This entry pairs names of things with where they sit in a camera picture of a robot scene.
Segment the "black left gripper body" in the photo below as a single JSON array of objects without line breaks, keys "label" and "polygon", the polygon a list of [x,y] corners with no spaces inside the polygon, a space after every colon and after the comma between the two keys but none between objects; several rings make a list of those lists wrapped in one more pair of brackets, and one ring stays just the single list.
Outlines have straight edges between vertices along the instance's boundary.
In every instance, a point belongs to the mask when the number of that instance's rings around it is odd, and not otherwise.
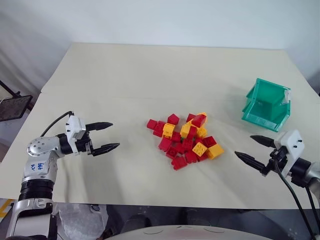
[{"label": "black left gripper body", "polygon": [[75,141],[75,145],[77,148],[77,151],[79,153],[87,153],[87,155],[92,155],[92,152],[94,150],[92,140],[90,138],[90,132],[86,131],[81,139],[77,139]]}]

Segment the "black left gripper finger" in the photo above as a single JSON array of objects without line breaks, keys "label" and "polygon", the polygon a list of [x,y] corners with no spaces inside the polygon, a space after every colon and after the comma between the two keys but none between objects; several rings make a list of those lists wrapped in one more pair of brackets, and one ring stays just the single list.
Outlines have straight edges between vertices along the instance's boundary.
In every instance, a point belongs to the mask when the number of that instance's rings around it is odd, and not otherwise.
[{"label": "black left gripper finger", "polygon": [[90,131],[100,131],[106,128],[111,127],[113,124],[110,122],[94,122],[90,124],[86,124],[85,128],[87,132]]},{"label": "black left gripper finger", "polygon": [[99,148],[93,149],[91,151],[91,154],[95,157],[95,156],[99,156],[99,155],[103,155],[106,154],[112,150],[114,150],[115,148],[117,148],[120,145],[120,143],[108,143],[105,145],[102,145]]}]

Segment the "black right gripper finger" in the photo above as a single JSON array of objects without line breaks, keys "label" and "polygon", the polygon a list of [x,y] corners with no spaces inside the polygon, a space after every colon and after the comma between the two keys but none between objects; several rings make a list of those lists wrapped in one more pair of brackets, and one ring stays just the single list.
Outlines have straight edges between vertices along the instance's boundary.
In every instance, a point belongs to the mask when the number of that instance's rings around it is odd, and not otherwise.
[{"label": "black right gripper finger", "polygon": [[251,135],[250,138],[265,147],[276,148],[275,142],[272,138],[262,136],[262,135]]},{"label": "black right gripper finger", "polygon": [[265,165],[263,163],[257,161],[254,157],[252,157],[246,153],[239,152],[239,151],[235,151],[234,153],[240,160],[242,160],[248,166],[258,170],[260,173],[263,172]]}]

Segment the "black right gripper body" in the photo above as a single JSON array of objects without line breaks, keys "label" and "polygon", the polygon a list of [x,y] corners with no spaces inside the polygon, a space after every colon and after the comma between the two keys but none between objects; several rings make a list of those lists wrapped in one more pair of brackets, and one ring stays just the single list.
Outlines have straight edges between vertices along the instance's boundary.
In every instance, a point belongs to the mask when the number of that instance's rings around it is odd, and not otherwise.
[{"label": "black right gripper body", "polygon": [[270,171],[281,173],[288,162],[287,153],[288,150],[285,146],[282,146],[279,149],[274,149],[270,153],[268,164],[262,168],[260,173],[263,176],[267,176]]}]

